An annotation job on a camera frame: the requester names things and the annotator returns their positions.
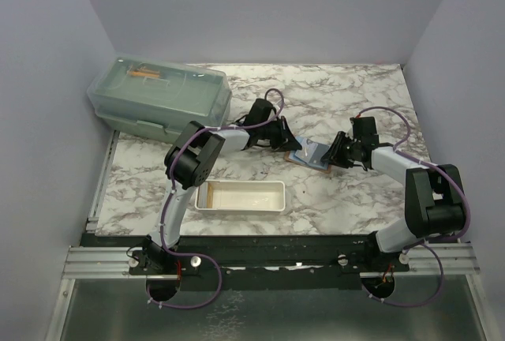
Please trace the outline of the tan leather card holder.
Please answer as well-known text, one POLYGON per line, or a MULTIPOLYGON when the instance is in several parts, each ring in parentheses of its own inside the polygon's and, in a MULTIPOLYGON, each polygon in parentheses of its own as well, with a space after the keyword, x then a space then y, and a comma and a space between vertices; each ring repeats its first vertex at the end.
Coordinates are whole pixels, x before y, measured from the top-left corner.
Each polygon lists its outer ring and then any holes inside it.
POLYGON ((306 137, 296 136, 301 149, 286 152, 284 160, 302 167, 329 174, 331 165, 322 161, 323 155, 329 151, 330 146, 312 141, 306 137))

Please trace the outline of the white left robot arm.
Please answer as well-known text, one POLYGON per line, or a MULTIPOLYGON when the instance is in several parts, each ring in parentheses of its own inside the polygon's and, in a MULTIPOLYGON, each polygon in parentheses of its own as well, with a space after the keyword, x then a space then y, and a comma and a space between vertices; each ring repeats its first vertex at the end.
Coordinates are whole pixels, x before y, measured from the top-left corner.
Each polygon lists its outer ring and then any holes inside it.
POLYGON ((159 274, 168 273, 175 262, 171 248, 180 238, 181 223, 196 188, 208 178, 219 155, 260 146, 275 152, 292 152, 301 144, 287 120, 267 99, 256 99, 248 114, 222 127, 191 121, 164 159, 166 198, 154 230, 142 244, 146 262, 159 274))

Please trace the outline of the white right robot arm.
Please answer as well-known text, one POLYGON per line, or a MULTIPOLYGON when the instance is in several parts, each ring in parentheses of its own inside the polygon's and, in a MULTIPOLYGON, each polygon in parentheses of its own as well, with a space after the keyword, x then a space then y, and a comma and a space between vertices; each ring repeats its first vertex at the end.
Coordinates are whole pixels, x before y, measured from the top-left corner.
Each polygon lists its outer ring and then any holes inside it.
POLYGON ((391 254, 431 237, 455 238, 469 227, 469 205, 458 168, 434 165, 381 143, 373 117, 350 119, 349 133, 337 133, 321 161, 341 168, 363 167, 389 176, 404 188, 404 215, 372 233, 363 252, 365 266, 378 272, 391 263, 391 254))

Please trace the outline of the white card with emblem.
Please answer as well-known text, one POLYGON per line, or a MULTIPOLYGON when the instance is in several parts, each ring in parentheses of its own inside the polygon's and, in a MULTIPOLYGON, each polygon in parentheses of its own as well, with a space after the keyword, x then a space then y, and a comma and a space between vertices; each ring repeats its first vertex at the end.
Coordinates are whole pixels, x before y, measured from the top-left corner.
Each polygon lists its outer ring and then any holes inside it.
POLYGON ((297 137, 301 149, 294 155, 305 163, 317 163, 320 160, 320 152, 324 149, 324 144, 317 143, 306 137, 297 137))

